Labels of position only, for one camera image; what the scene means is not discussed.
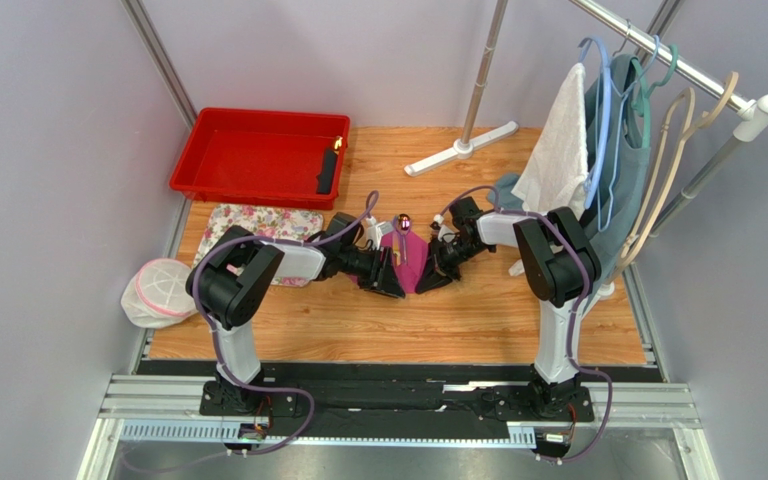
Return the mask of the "magenta paper napkin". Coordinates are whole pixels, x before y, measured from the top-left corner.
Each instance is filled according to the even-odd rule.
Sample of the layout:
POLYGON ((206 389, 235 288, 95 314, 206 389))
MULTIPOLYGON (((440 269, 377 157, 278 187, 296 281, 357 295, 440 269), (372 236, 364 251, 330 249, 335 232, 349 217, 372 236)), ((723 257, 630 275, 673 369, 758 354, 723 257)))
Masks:
MULTIPOLYGON (((392 231, 387 235, 381 243, 381 247, 390 247, 393 251, 394 232, 392 231)), ((362 250, 374 249, 371 244, 366 241, 366 244, 362 250)), ((410 233, 407 237, 407 261, 399 266, 394 265, 398 279, 401 283, 403 290, 407 294, 415 293, 415 286, 425 266, 428 255, 428 246, 426 243, 416 234, 410 233)))

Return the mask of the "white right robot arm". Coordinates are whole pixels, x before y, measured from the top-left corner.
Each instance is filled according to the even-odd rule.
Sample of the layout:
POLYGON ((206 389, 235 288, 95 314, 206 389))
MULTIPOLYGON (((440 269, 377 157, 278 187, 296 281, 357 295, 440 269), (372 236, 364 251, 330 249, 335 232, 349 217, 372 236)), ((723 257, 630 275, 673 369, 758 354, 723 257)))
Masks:
POLYGON ((460 280, 461 264, 484 251, 516 248, 540 302, 539 350, 529 403, 538 417, 566 411, 582 391, 577 360, 582 307, 601 275, 600 261, 579 220, 568 207, 545 214, 483 211, 470 196, 453 201, 448 212, 455 231, 430 240, 416 292, 460 280))

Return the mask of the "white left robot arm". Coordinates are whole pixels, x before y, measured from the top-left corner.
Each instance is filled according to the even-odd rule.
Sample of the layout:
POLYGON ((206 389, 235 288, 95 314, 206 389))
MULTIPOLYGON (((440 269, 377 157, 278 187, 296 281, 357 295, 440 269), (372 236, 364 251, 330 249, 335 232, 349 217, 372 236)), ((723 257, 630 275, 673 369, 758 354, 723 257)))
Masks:
POLYGON ((360 219, 343 212, 304 241, 258 236, 233 226, 201 259, 186 281, 216 352, 216 374, 204 386, 201 414, 252 415, 268 404, 252 320, 275 278, 313 282, 346 274, 364 291, 405 297, 391 248, 357 246, 361 231, 360 219))

